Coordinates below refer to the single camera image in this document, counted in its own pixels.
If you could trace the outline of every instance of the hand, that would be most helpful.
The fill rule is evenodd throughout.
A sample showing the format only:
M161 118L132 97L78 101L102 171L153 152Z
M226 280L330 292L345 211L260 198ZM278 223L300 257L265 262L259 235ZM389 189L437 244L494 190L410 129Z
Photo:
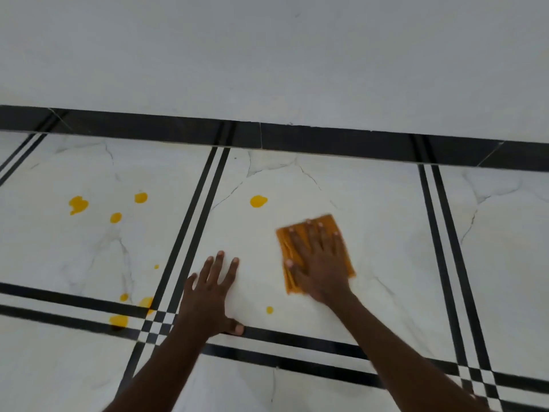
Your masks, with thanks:
M200 271L196 288L193 289L196 273L189 276L183 288L183 299L179 308L176 325L185 324L198 337L208 339L221 332L235 335L244 333L244 326L232 318L225 316L225 297L237 275L238 258L230 263L227 276L218 284L219 273L223 266L224 252L220 251L214 258L206 259Z
M334 304L351 294L341 235L334 233L330 237L321 222L317 231L311 220L307 220L311 248L308 249L293 228L289 232L295 249L305 262L305 272L291 259L285 261L286 267L303 291L333 309Z

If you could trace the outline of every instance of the white wall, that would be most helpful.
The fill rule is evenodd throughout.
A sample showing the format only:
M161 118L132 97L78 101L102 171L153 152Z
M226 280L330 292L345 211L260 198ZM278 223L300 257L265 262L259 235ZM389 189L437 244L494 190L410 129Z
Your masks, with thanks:
M0 0L0 104L549 142L549 0Z

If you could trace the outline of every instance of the forearm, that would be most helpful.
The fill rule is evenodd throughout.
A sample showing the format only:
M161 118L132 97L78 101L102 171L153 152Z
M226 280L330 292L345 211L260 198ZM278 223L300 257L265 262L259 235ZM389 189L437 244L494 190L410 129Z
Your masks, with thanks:
M170 412L206 339L174 327L130 385L104 412Z
M341 298L332 309L368 355L403 412L486 410L383 325L354 295Z

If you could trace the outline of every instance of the orange cloth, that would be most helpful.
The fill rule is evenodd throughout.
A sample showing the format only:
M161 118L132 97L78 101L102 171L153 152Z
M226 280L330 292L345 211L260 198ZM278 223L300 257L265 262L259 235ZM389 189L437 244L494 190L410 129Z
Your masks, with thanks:
M321 217L312 219L311 221L314 225L317 225L319 222L322 222L324 224L324 228L326 229L326 233L328 233L330 236L333 235L333 233L335 232L338 232L341 235L341 231L339 230L331 214L322 215ZM292 276L292 273L290 272L290 270L288 270L288 268L284 264L284 260L292 259L295 263L297 263L302 268L304 268L304 262L299 256L297 250L295 249L292 243L292 239L290 239L290 233L288 230L291 227L295 229L295 231L297 232L299 237L301 237L305 245L310 248L309 238L307 236L307 224L305 221L300 222L299 224L294 224L291 226L279 228L276 231L278 242L280 243L280 248L282 249L282 256L283 256L282 269L284 270L284 282L286 285L286 293L288 294L304 293L303 290L295 282L295 279ZM343 242L343 248L345 250L344 257L345 257L345 265L347 267L347 275L349 277L354 277L356 276L356 273L355 273L355 270L353 269L353 265L351 264L351 260L349 259L349 254L347 253L345 242Z

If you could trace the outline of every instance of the yellow drop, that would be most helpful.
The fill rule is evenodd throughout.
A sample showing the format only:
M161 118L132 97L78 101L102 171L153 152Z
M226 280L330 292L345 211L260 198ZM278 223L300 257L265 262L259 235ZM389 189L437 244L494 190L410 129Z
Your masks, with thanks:
M142 306L144 308L150 308L152 303L153 303L153 298L152 297L146 297L146 298L141 299L141 302L139 302L139 306ZM147 315L150 315L153 312L154 312L153 309L149 309L149 311L147 312Z
M256 195L250 200L250 205L254 208L259 208L263 207L267 201L267 198L262 197L261 195Z
M126 328L128 326L128 317L126 315L115 315L109 318L109 322L115 327Z
M119 222L121 219L122 219L122 214L120 214L120 213L114 213L113 215L110 216L110 221L111 221L113 224L116 224L116 223Z
M70 212L71 215L75 215L78 213L81 213L88 207L89 202L85 199L82 199L80 195L77 197L72 198L69 201L69 205L72 207L72 211Z
M135 194L135 202L138 204L143 204L149 196L147 195L147 192L140 192L139 194Z

